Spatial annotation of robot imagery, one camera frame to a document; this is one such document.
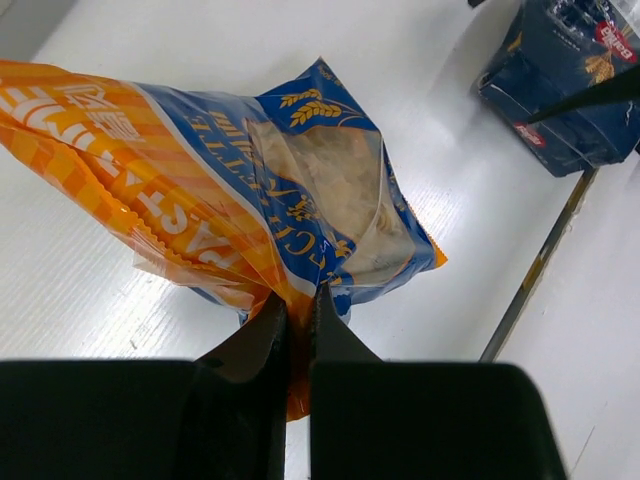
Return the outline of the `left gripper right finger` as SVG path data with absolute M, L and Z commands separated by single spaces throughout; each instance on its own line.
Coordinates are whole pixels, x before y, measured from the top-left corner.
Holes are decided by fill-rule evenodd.
M 341 320 L 328 285 L 322 286 L 314 298 L 311 352 L 315 363 L 382 362 Z

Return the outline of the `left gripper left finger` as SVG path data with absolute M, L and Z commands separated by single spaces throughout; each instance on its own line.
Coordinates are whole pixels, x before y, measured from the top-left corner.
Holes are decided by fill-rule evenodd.
M 271 294 L 254 318 L 196 362 L 231 383 L 249 383 L 287 350 L 286 340 L 286 305 Z

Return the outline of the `orange blue orecchiette bag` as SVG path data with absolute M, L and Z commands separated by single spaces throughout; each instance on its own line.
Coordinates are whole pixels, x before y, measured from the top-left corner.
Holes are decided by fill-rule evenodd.
M 1 142 L 150 272 L 293 331 L 287 416 L 310 412 L 311 304 L 338 315 L 446 256 L 407 204 L 381 132 L 323 60 L 261 95 L 1 64 Z

